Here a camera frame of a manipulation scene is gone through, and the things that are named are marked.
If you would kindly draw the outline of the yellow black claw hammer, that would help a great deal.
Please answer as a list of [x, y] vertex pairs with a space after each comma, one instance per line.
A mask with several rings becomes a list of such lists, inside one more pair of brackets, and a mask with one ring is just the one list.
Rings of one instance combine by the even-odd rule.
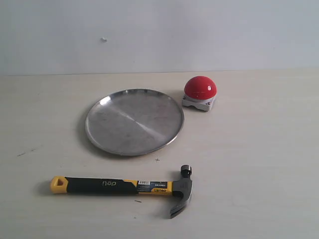
[[170, 210], [170, 218], [179, 215], [192, 196], [192, 167], [183, 165], [176, 181], [143, 181], [106, 178], [75, 178], [55, 176], [50, 182], [54, 194], [81, 195], [162, 195], [179, 198]]

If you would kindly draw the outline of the red dome push button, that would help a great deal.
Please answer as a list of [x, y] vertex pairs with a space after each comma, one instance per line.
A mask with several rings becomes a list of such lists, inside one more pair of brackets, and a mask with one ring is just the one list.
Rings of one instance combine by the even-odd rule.
[[217, 96], [217, 86], [206, 76], [192, 77], [184, 86], [182, 106], [208, 112]]

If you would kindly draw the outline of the round steel plate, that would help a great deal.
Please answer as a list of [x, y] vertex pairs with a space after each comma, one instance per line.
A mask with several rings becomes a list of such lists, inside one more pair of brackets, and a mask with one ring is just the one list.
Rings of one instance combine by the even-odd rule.
[[85, 118], [88, 140], [119, 156], [140, 156], [173, 142], [184, 113], [169, 95], [151, 89], [127, 89], [97, 101]]

